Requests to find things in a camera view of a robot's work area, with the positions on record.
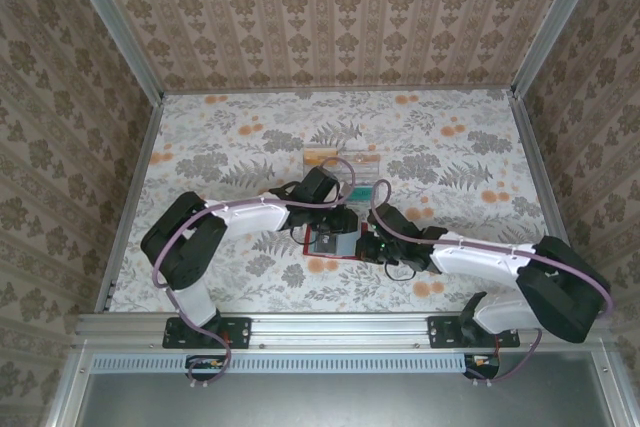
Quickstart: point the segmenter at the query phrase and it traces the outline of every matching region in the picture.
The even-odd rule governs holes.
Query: red object
[[[360,233],[363,234],[367,231],[367,224],[366,223],[362,223],[360,225]],[[348,256],[340,256],[340,255],[326,255],[326,254],[318,254],[316,252],[309,252],[309,246],[311,244],[309,244],[309,242],[311,242],[311,227],[307,226],[307,231],[304,234],[304,247],[302,248],[302,253],[304,255],[308,255],[309,257],[322,257],[325,259],[347,259],[347,260],[362,260],[359,259],[358,257],[356,257],[355,255],[348,255]]]

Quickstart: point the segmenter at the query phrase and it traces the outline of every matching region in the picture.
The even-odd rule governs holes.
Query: floral wallpaper
[[[116,0],[169,92],[508,85],[552,0]]]
[[[163,106],[111,311],[173,310],[140,241],[178,195],[243,199],[299,180],[305,144],[378,155],[392,204],[420,227],[507,243],[545,231],[505,90],[169,95]],[[366,217],[368,203],[350,206]],[[223,239],[205,283],[224,312],[460,310],[499,288],[430,273],[392,282],[381,266],[302,250],[288,232]]]
[[[46,417],[150,106],[89,0],[0,0],[0,425]]]
[[[580,0],[525,103],[572,244],[612,282],[640,393],[640,0]]]

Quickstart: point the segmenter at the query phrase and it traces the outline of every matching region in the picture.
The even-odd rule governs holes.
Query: patterned wall
[[[552,0],[117,0],[165,90],[509,84]]]
[[[150,106],[89,0],[0,13],[0,424],[30,426],[93,310]]]
[[[640,0],[580,0],[525,101],[572,243],[613,283],[640,392]]]

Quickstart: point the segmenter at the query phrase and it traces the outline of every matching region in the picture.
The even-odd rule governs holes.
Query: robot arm
[[[198,327],[215,332],[219,312],[204,285],[203,275],[225,235],[237,237],[260,231],[289,230],[304,224],[321,233],[357,230],[357,215],[344,205],[310,209],[269,202],[269,199],[277,198],[322,204],[327,199],[338,198],[339,194],[340,186],[335,177],[323,168],[314,168],[302,182],[272,189],[261,197],[260,202],[224,208],[199,219],[193,224],[190,235],[183,234],[178,238],[160,266],[179,309]],[[169,238],[188,218],[217,203],[204,201],[193,192],[182,194],[142,240],[142,250],[151,263],[156,262]],[[602,308],[602,296],[571,274],[524,257],[463,246],[463,237],[447,229],[428,227],[419,230],[387,203],[378,206],[376,213],[386,227],[407,237],[436,242],[458,241],[458,245],[455,242],[454,245],[426,245],[398,240],[370,214],[368,221],[374,232],[364,233],[356,245],[356,255],[363,261],[392,265],[402,262],[417,272],[468,274],[511,287],[507,294],[478,293],[473,296],[463,312],[464,332],[469,336],[478,329],[498,334],[505,330],[543,326],[566,341],[582,342]],[[585,273],[607,291],[610,288],[559,239],[544,237],[538,244],[517,246],[474,242],[561,261]]]

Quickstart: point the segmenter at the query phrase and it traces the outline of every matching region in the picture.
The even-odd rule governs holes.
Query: floral tablecloth
[[[111,311],[171,310],[139,245],[178,195],[242,199],[300,180],[305,144],[379,153],[391,203],[419,227],[508,243],[544,234],[506,91],[173,95],[163,105]],[[305,257],[288,232],[223,240],[205,282],[223,312],[459,310],[499,288],[429,273],[392,282],[380,266]]]

